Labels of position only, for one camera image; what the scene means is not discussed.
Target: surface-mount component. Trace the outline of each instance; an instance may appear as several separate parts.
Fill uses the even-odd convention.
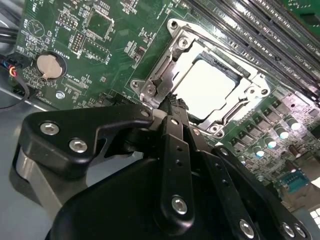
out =
[[[256,128],[256,126],[255,125],[253,125],[253,124],[249,124],[247,127],[246,127],[246,130],[247,130],[247,132],[250,134],[250,135],[252,135],[252,136],[254,136],[254,137],[259,137],[260,135],[261,135],[261,131],[258,129],[258,128]]]
[[[258,157],[261,158],[265,155],[265,152],[263,151],[263,149],[260,146],[254,146],[252,148],[252,151],[254,152],[254,154]]]
[[[241,152],[246,148],[246,146],[243,143],[241,143],[239,139],[236,139],[236,138],[231,140],[231,145],[238,152]]]
[[[272,104],[272,106],[282,114],[288,114],[291,111],[290,108],[287,107],[287,105],[285,105],[280,100],[277,100],[275,103]]]
[[[261,116],[258,116],[254,120],[255,124],[259,126],[261,129],[269,129],[271,127],[271,124],[268,123],[266,120],[264,120]]]
[[[278,127],[275,132],[281,139],[287,139],[289,137],[289,132],[287,132],[287,130],[285,130],[282,126]]]
[[[278,122],[280,119],[281,119],[281,117],[278,115],[278,114],[276,114],[274,111],[272,111],[271,109],[266,109],[264,112],[263,112],[263,114],[265,115],[265,117],[267,118],[267,119],[269,119],[271,122],[274,122],[274,123],[276,123],[276,122]]]
[[[286,123],[291,128],[291,130],[296,131],[301,128],[301,123],[299,123],[297,120],[295,120],[293,117],[289,118]]]
[[[239,133],[239,139],[247,145],[250,145],[253,142],[253,138],[250,137],[246,132],[242,131]]]
[[[264,139],[264,142],[269,149],[274,149],[277,146],[277,142],[270,136],[267,136]]]
[[[310,112],[309,112],[309,115],[313,118],[316,118],[318,115],[319,115],[319,111],[317,109],[312,109]]]
[[[53,51],[42,53],[36,60],[36,67],[45,80],[60,78],[67,71],[65,60]]]

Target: hole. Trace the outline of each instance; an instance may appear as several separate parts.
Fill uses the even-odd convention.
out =
[[[268,94],[268,90],[267,90],[267,89],[263,89],[263,90],[261,91],[261,94],[262,94],[262,95],[267,95],[267,94]]]
[[[174,124],[174,125],[179,125],[179,122],[177,120],[175,120],[174,118],[171,119],[171,122]]]
[[[176,22],[176,21],[172,21],[172,22],[171,22],[171,28],[172,28],[172,29],[176,29],[177,27],[178,27],[177,22]]]
[[[222,169],[222,167],[221,167],[218,163],[215,164],[215,167],[216,167],[217,169],[219,169],[219,170]]]
[[[146,112],[146,111],[141,111],[141,114],[145,117],[150,117],[150,113]]]
[[[230,187],[230,184],[228,183],[227,180],[222,180],[223,185],[225,185],[226,187]]]
[[[180,160],[175,161],[175,164],[177,164],[179,167],[182,167],[182,162]]]
[[[136,81],[134,81],[134,82],[132,83],[132,86],[133,86],[135,89],[137,89],[137,88],[139,87],[139,84],[138,84]]]

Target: green circuit board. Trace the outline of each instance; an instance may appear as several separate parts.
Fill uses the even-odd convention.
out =
[[[318,0],[283,0],[283,5],[311,33],[320,38],[320,1]]]
[[[16,51],[34,60],[53,51],[63,57],[66,73],[54,80],[43,80],[33,63],[18,74],[36,90],[37,98],[60,110],[108,106],[119,96],[139,103],[130,82],[145,80],[172,40],[166,27],[170,18],[199,24],[226,45],[232,42],[180,0],[26,0]],[[318,34],[317,26],[309,29]],[[211,145],[224,144],[238,157],[244,157],[246,166],[256,176],[264,176],[264,184],[289,173],[285,160],[295,163],[287,151],[289,145],[298,146],[302,154],[320,148],[320,142],[310,133],[320,123],[319,115],[309,114],[315,107],[273,79],[268,79],[268,84],[270,96],[244,118],[231,121],[224,138],[207,138]],[[57,98],[59,91],[65,94],[63,99]],[[277,101],[282,101],[289,112],[277,112],[273,106]],[[275,111],[280,120],[272,122],[264,116],[270,127],[257,126],[259,136],[253,137],[242,150],[234,148],[233,140],[241,132],[247,132],[249,125],[256,125],[255,119],[267,109]],[[295,132],[290,130],[286,125],[289,117],[303,127]],[[290,133],[286,140],[275,133],[280,125]],[[279,148],[268,149],[264,143],[266,136],[275,138]],[[264,157],[255,156],[252,147],[256,145],[262,146]]]

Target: electrolytic capacitor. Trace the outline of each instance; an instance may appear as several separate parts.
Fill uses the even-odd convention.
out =
[[[281,139],[287,139],[289,137],[289,133],[282,126],[278,127],[275,131]]]
[[[290,173],[294,173],[297,171],[297,168],[295,167],[295,165],[293,165],[293,163],[290,162],[289,160],[286,160],[284,162],[284,165],[290,171]]]
[[[277,146],[277,142],[270,136],[267,136],[264,139],[265,144],[268,146],[268,148],[273,149]]]
[[[258,158],[261,158],[265,155],[265,152],[262,150],[260,146],[254,146],[252,150]]]
[[[289,127],[291,128],[291,130],[296,131],[299,130],[301,128],[301,123],[299,123],[297,120],[295,120],[294,118],[289,118],[286,123],[289,125]]]
[[[296,159],[301,157],[301,153],[294,145],[290,145],[288,149]]]

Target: black plastic bracket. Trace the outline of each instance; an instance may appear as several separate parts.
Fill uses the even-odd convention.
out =
[[[210,153],[211,150],[199,130],[188,127],[185,131],[191,148],[191,157],[197,159],[201,172],[210,179],[213,190],[219,199],[222,211],[219,221],[228,228],[226,233],[229,234],[229,237],[227,239],[259,240],[260,235],[223,161]],[[248,225],[246,234],[241,229],[242,224]]]
[[[55,124],[58,133],[45,134],[41,130],[44,123]],[[24,119],[19,144],[28,158],[65,178],[78,178],[99,154],[97,140],[124,129],[148,128],[152,123],[151,111],[136,104],[37,112]],[[85,142],[87,149],[73,151],[72,140]]]
[[[217,147],[212,149],[212,154],[224,162],[233,182],[238,183],[237,191],[245,202],[246,208],[254,212],[254,222],[265,238],[311,239],[306,227],[229,150]]]
[[[194,223],[195,207],[189,145],[183,141],[180,118],[167,116],[162,121],[160,139],[160,187],[154,220],[171,236],[184,234]]]

